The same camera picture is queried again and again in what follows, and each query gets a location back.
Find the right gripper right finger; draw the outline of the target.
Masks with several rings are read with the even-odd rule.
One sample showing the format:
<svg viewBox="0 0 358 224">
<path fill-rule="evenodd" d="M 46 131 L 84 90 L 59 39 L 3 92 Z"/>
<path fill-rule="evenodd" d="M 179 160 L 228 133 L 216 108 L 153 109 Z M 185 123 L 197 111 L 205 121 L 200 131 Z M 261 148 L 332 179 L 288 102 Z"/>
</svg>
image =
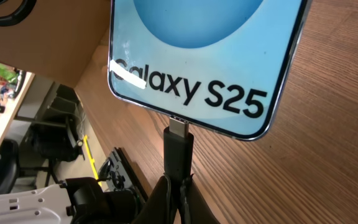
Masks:
<svg viewBox="0 0 358 224">
<path fill-rule="evenodd" d="M 193 174 L 181 183 L 178 209 L 182 224 L 219 224 L 194 183 Z"/>
</svg>

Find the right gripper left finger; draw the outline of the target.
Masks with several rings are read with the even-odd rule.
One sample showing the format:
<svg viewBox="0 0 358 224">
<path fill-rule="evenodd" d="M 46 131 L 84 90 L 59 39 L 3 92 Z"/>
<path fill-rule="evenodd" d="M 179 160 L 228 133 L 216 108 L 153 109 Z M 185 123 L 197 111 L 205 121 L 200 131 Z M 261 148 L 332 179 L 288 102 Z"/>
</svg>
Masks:
<svg viewBox="0 0 358 224">
<path fill-rule="evenodd" d="M 164 174 L 131 224 L 173 224 L 176 213 L 172 181 Z"/>
</svg>

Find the blue Galaxy S25 smartphone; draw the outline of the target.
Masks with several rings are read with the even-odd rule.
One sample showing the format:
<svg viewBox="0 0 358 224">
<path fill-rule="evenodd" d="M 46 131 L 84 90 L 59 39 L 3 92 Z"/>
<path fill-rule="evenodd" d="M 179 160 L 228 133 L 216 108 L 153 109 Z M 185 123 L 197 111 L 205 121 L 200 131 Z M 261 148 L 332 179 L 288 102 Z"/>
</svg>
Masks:
<svg viewBox="0 0 358 224">
<path fill-rule="evenodd" d="M 242 141 L 271 127 L 310 0 L 114 0 L 108 85 L 120 100 Z"/>
</svg>

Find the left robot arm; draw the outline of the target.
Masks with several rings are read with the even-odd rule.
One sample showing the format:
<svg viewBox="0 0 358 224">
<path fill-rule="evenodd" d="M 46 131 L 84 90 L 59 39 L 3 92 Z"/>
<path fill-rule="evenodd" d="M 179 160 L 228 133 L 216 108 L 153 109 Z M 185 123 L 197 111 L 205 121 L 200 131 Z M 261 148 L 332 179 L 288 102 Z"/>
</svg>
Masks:
<svg viewBox="0 0 358 224">
<path fill-rule="evenodd" d="M 103 191 L 108 178 L 66 179 L 42 189 L 0 195 L 0 223 L 131 223 L 142 204 L 131 188 Z"/>
</svg>

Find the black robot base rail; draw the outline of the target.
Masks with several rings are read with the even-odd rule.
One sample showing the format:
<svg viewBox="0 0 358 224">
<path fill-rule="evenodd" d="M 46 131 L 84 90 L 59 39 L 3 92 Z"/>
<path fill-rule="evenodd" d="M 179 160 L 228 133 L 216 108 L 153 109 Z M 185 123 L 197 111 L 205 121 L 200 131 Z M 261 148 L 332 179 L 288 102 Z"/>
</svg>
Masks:
<svg viewBox="0 0 358 224">
<path fill-rule="evenodd" d="M 148 195 L 136 176 L 121 147 L 115 147 L 98 171 L 98 179 L 107 183 L 110 191 L 132 190 L 144 204 Z"/>
</svg>

